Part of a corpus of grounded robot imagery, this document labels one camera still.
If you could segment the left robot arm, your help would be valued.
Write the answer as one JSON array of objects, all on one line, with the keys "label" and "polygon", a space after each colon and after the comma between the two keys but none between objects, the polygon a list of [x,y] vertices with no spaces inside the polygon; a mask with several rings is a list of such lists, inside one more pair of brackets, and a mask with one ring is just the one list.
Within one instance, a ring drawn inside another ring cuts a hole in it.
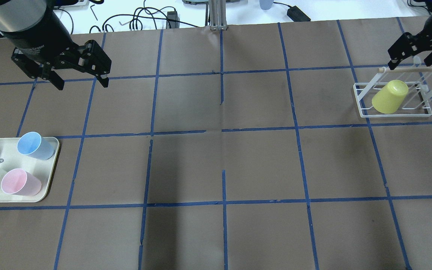
[{"label": "left robot arm", "polygon": [[112,61],[95,40],[75,43],[48,0],[0,0],[0,32],[15,48],[11,60],[29,77],[62,90],[57,70],[73,69],[107,88]]}]

